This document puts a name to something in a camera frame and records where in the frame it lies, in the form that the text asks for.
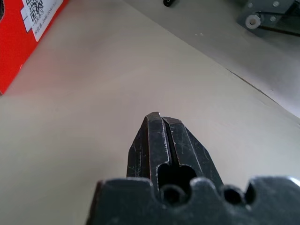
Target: red box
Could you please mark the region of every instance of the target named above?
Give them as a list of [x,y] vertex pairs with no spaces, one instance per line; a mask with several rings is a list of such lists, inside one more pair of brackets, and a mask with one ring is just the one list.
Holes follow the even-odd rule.
[[68,0],[0,0],[0,94]]

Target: black object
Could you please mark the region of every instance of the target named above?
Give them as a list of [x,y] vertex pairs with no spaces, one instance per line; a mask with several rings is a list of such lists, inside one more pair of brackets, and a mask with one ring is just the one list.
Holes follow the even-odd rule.
[[164,0],[164,5],[170,7],[175,0]]
[[223,185],[208,151],[180,120],[147,115],[126,179],[98,183],[87,225],[299,225],[299,181]]

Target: white table surface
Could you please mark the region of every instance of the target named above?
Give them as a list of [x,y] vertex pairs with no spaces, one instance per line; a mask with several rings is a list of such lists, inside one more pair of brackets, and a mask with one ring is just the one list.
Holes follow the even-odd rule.
[[225,183],[300,178],[300,119],[121,0],[74,0],[0,98],[2,225],[82,225],[144,116],[181,119]]

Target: qr code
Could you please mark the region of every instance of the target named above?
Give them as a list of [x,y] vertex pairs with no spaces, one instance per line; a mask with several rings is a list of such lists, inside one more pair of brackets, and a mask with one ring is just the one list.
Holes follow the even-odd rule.
[[28,8],[30,10],[30,16],[32,21],[37,21],[42,17],[44,11],[43,0],[26,0]]

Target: black metal jaw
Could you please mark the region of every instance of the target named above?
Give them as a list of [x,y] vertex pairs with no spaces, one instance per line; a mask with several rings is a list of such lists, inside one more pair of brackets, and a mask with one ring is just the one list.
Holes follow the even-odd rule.
[[180,120],[147,115],[129,150],[127,178],[98,183],[87,225],[300,224],[294,178],[224,186],[208,151]]

